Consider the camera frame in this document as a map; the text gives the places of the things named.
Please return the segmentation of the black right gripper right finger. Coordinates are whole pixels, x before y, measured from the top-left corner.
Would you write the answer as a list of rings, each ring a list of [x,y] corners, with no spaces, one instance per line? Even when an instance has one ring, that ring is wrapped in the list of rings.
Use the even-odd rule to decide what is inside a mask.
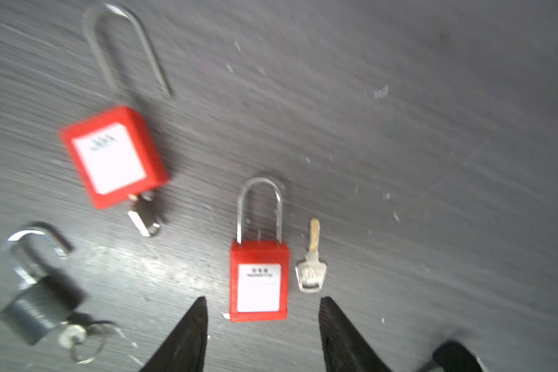
[[[327,371],[392,371],[330,297],[320,299],[319,331]]]

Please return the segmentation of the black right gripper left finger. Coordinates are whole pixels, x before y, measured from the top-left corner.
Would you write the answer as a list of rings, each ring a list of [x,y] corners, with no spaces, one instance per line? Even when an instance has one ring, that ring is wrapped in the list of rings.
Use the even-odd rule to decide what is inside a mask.
[[[206,297],[195,300],[167,339],[140,372],[203,371],[208,342]]]

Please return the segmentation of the silver brass key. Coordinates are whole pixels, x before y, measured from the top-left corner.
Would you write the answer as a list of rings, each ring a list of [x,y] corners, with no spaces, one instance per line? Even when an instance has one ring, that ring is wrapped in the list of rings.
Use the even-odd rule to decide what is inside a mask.
[[[320,222],[312,218],[309,224],[309,243],[305,259],[295,266],[296,277],[301,292],[310,294],[322,290],[327,273],[327,264],[319,260]]]

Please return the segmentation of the red padlock long shackle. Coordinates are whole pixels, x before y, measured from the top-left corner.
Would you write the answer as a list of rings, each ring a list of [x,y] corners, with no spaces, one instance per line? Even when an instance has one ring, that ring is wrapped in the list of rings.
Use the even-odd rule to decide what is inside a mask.
[[[245,240],[246,197],[258,184],[274,190],[276,234],[273,240]],[[229,320],[231,322],[277,321],[288,317],[290,250],[282,239],[283,198],[270,178],[247,181],[237,200],[237,238],[230,249]]]

